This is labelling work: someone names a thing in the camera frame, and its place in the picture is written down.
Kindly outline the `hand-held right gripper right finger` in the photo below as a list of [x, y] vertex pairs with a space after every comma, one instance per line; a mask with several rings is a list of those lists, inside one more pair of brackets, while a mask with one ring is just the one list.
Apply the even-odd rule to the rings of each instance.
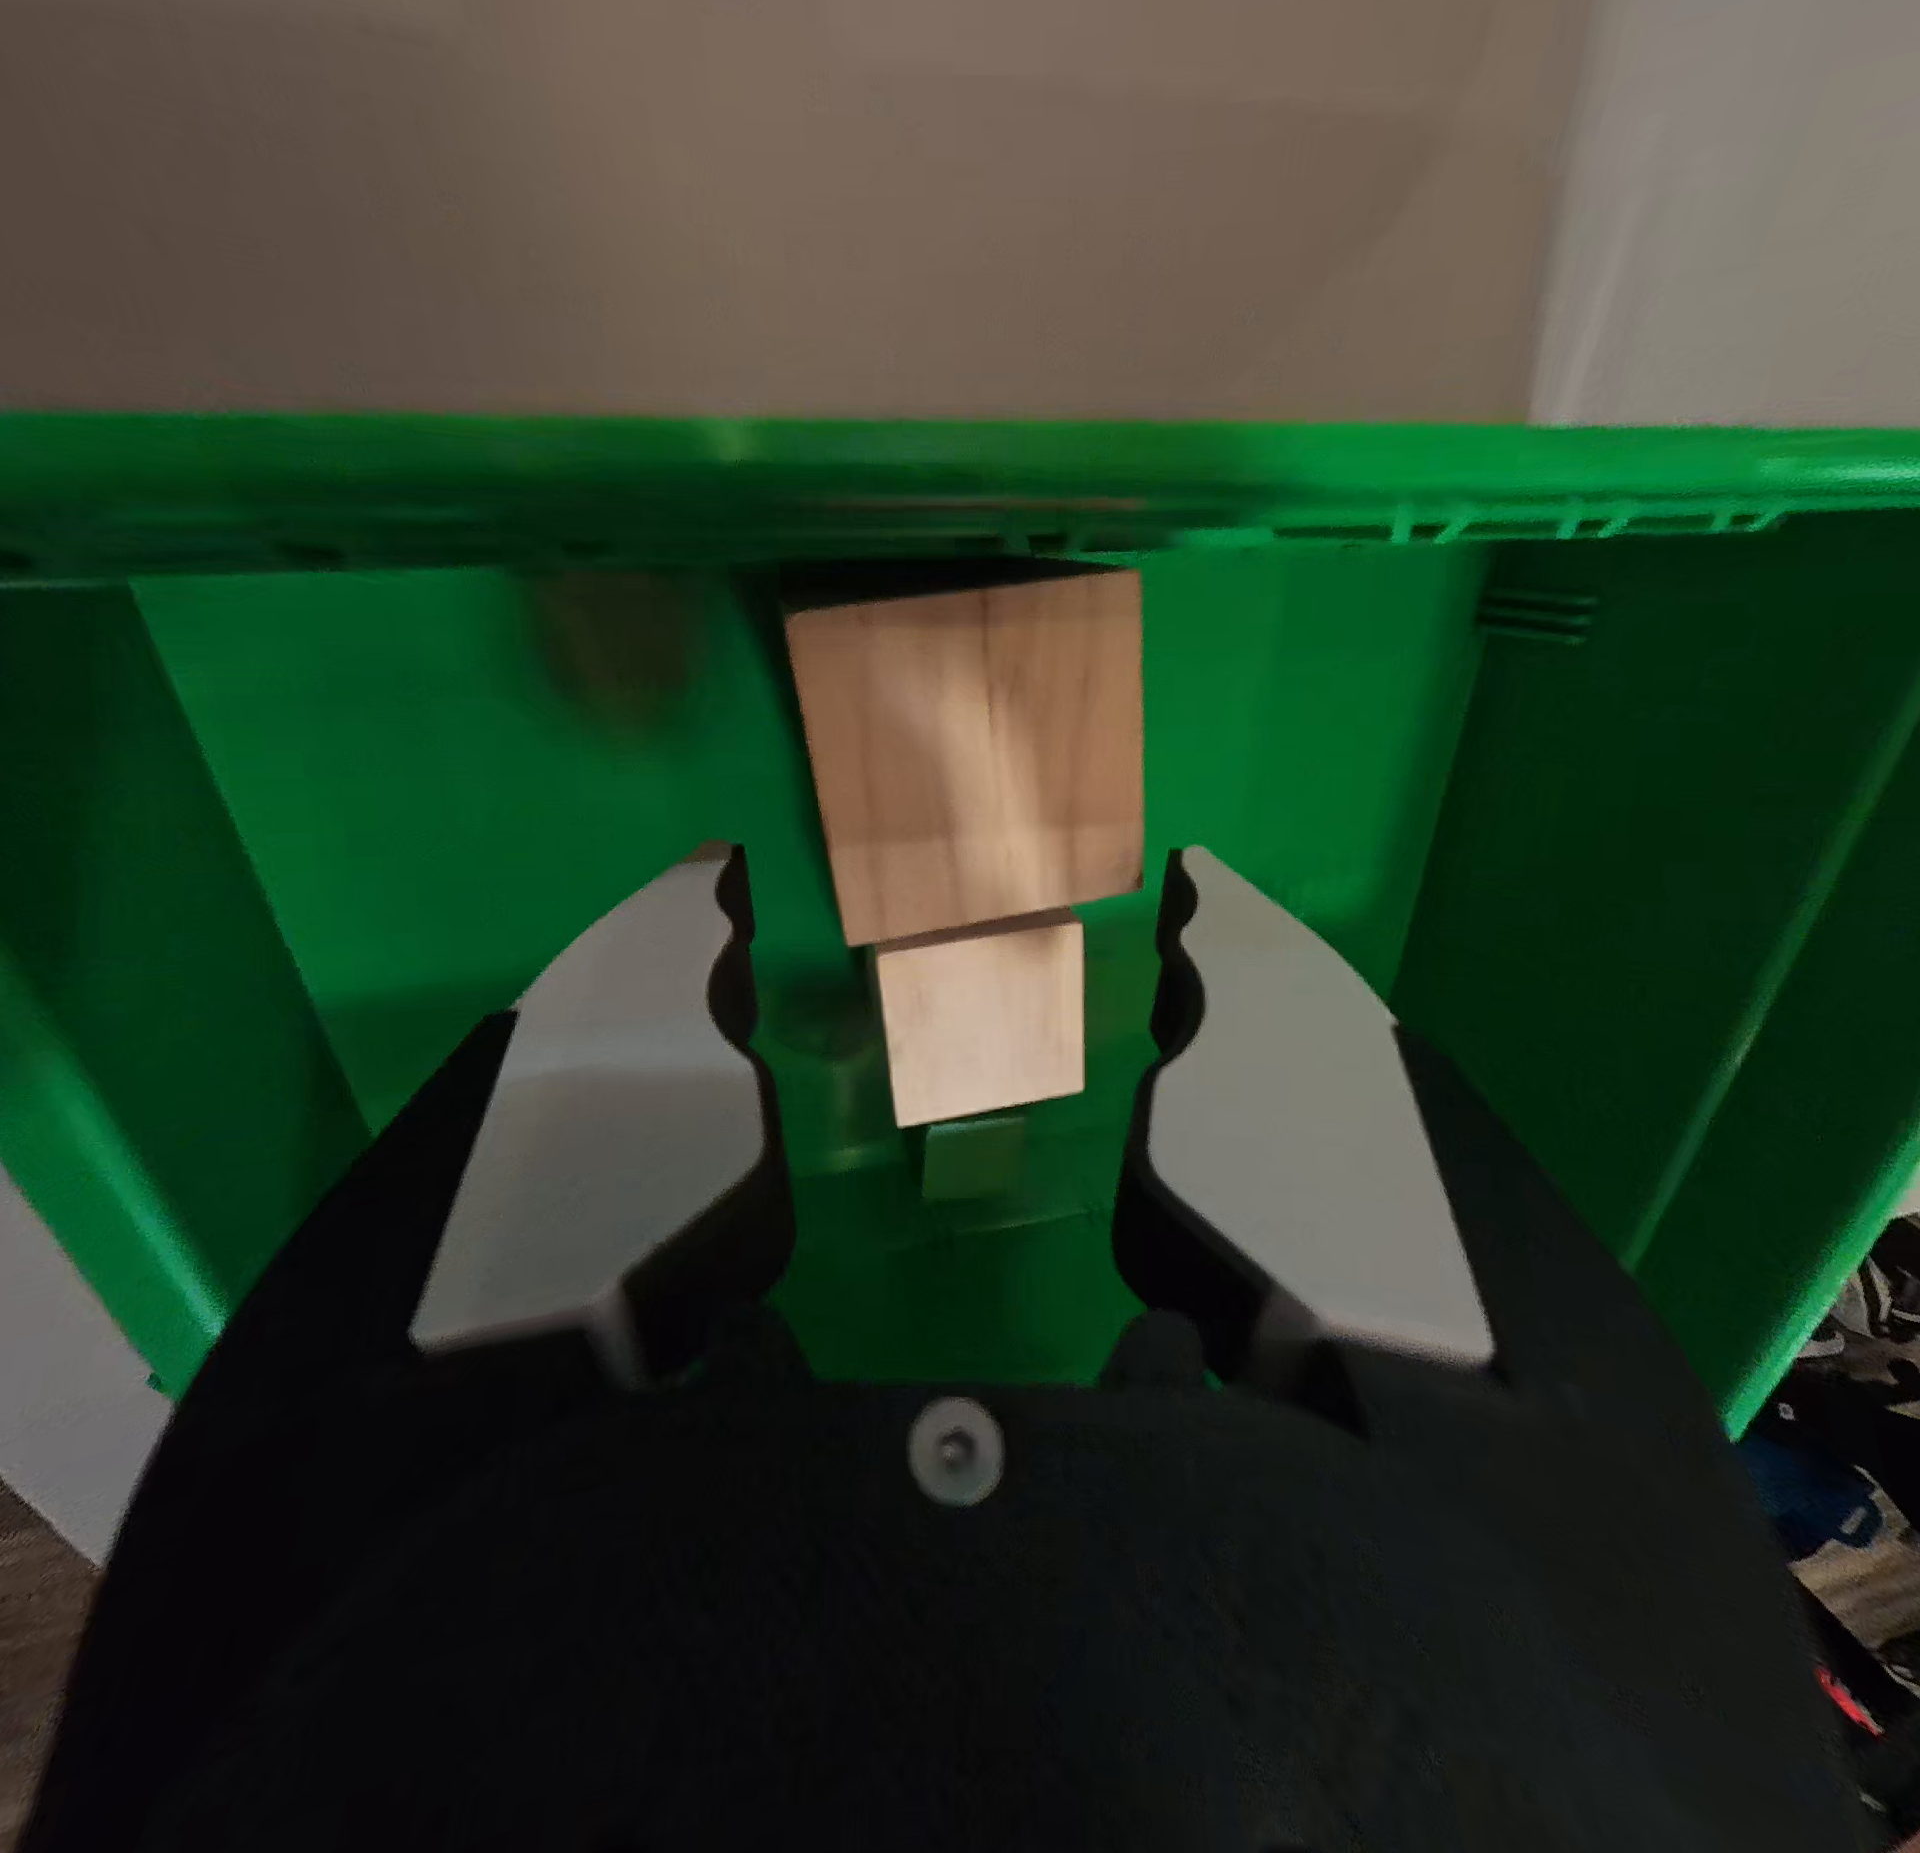
[[1332, 1348], [1483, 1376], [1494, 1325], [1393, 1011], [1198, 844], [1165, 859], [1157, 949], [1113, 1204], [1129, 1290], [1225, 1386], [1299, 1389]]

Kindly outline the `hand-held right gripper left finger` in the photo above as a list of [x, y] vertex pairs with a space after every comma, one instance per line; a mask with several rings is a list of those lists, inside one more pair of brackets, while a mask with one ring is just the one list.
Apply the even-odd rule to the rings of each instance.
[[749, 852], [711, 840], [523, 989], [410, 1313], [420, 1355], [571, 1334], [612, 1386], [668, 1386], [771, 1293], [791, 1179], [750, 946]]

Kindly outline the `green cube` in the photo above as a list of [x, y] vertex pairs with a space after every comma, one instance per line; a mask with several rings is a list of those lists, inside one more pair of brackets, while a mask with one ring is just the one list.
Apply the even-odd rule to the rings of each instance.
[[997, 1111], [916, 1126], [919, 1193], [928, 1204], [1011, 1193], [1024, 1164], [1024, 1116]]

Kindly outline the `medium wooden cube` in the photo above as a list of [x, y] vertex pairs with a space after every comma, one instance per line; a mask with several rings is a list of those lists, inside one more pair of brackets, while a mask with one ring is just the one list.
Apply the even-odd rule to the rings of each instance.
[[872, 975], [903, 1132], [1085, 1090], [1085, 929], [1073, 908], [887, 940]]

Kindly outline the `green plastic bin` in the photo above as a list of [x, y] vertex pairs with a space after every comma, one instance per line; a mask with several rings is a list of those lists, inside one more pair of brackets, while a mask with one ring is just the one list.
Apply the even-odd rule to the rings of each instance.
[[[1148, 889], [1004, 1212], [909, 1212], [782, 610], [1143, 586]], [[1915, 434], [2, 413], [2, 1164], [177, 1397], [492, 1008], [749, 846], [782, 1306], [1081, 1379], [1206, 844], [1441, 1045], [1740, 1429], [1915, 1168]]]

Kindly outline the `large wooden cube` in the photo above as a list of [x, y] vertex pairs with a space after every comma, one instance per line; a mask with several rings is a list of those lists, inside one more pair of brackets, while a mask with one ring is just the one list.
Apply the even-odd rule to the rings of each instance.
[[803, 608], [785, 651], [851, 946], [1140, 889], [1140, 570]]

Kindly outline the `grey desk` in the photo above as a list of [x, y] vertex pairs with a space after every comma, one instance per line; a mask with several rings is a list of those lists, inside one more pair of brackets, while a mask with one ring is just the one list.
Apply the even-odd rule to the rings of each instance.
[[1915, 0], [2, 0], [2, 411], [1915, 429]]

